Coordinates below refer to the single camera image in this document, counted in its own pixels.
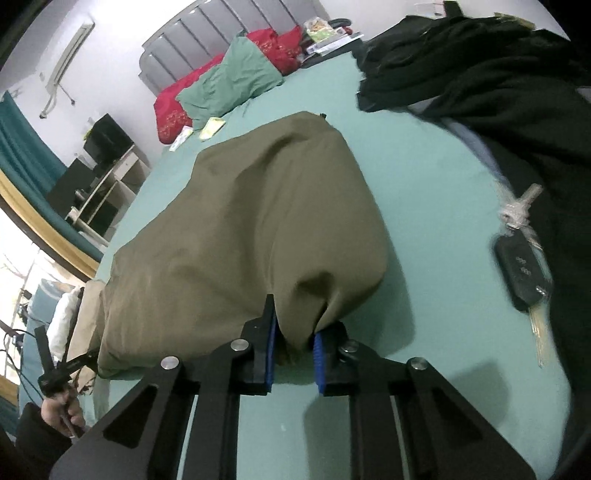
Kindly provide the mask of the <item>left hand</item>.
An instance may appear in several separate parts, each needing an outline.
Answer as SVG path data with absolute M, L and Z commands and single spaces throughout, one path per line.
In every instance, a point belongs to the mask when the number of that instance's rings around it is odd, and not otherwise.
M 86 432 L 86 422 L 77 391 L 71 384 L 67 384 L 59 393 L 44 398 L 41 418 L 67 438 L 79 438 Z

